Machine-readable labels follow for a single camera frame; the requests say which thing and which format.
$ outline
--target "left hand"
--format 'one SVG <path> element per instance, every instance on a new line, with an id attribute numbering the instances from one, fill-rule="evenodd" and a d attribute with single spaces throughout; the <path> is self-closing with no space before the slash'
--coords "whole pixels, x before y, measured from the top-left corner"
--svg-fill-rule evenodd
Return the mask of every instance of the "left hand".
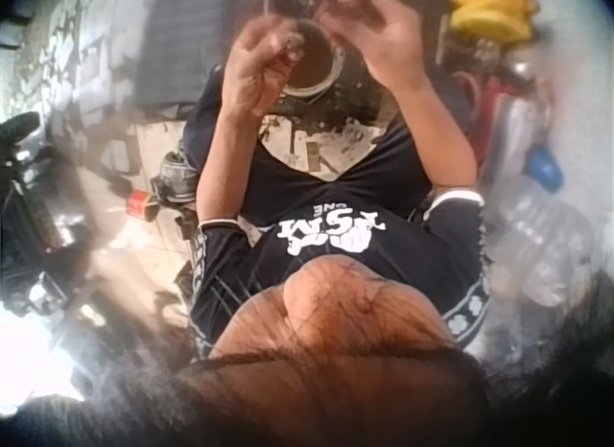
<path id="1" fill-rule="evenodd" d="M 228 57 L 223 110 L 239 118 L 264 117 L 302 59 L 302 44 L 293 20 L 265 15 L 249 21 Z"/>

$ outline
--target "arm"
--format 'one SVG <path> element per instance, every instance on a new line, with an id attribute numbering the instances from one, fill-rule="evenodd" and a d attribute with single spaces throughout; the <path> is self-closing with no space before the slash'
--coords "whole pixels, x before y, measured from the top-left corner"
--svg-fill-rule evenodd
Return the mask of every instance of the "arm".
<path id="1" fill-rule="evenodd" d="M 197 190 L 201 222 L 239 214 L 262 118 L 302 58 L 302 42 L 293 21 L 267 15 L 249 22 L 234 43 L 218 125 Z"/>
<path id="2" fill-rule="evenodd" d="M 429 180 L 439 188 L 475 184 L 475 155 L 431 87 L 420 17 L 398 0 L 323 0 L 319 21 L 334 40 L 361 51 L 371 75 L 399 104 Z"/>

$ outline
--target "man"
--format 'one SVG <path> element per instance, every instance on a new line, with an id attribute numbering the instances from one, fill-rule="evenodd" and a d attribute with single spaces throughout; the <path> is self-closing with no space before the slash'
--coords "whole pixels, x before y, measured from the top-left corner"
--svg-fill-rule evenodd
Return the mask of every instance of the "man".
<path id="1" fill-rule="evenodd" d="M 426 76 L 420 19 L 397 0 L 323 0 L 317 20 L 362 53 L 405 124 L 334 183 L 277 161 L 258 132 L 302 36 L 278 16 L 248 23 L 223 86 L 214 73 L 184 133 L 201 171 L 191 309 L 201 358 L 466 346 L 488 303 L 483 201 L 470 145 Z M 431 189 L 424 223 L 408 222 Z M 254 248 L 239 214 L 267 229 Z"/>

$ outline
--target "floor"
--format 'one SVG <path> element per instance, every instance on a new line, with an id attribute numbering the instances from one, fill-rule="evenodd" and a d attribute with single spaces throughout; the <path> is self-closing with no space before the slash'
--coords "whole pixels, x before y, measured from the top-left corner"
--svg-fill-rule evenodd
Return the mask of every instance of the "floor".
<path id="1" fill-rule="evenodd" d="M 104 279 L 107 294 L 154 330 L 154 293 L 177 291 L 173 280 L 188 247 L 173 211 L 163 210 L 155 223 L 129 217 L 126 190 L 151 191 L 150 179 L 181 136 L 177 118 L 222 60 L 245 11 L 228 14 L 220 4 L 248 10 L 250 1 L 257 0 L 40 0 L 24 49 L 0 53 L 2 118 L 41 112 L 77 165 L 99 234 L 88 276 Z M 605 232 L 613 193 L 611 18 L 596 0 L 540 2 L 536 24 L 552 31 L 559 107 L 552 145 L 566 175 L 561 197 L 614 247 L 612 226 Z M 425 23 L 428 56 L 437 52 L 440 4 L 424 2 L 435 11 Z M 269 118 L 267 126 L 273 155 L 327 180 L 368 154 L 382 132 L 381 124 L 348 116 L 336 132 L 297 132 L 290 148 L 289 119 Z M 307 153 L 314 149 L 315 161 Z M 171 310 L 167 319 L 182 323 L 181 311 Z"/>

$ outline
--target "black t-shirt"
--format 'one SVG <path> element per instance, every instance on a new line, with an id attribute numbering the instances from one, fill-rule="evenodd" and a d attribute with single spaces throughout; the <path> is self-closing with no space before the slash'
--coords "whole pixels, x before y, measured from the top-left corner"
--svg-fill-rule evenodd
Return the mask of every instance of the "black t-shirt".
<path id="1" fill-rule="evenodd" d="M 251 296 L 326 254 L 349 256 L 384 278 L 415 287 L 433 302 L 459 345 L 468 345 L 488 304 L 482 204 L 474 192 L 452 190 L 417 224 L 379 207 L 327 202 L 289 215 L 254 248 L 234 221 L 202 223 L 190 312 L 199 353 L 208 354 Z"/>

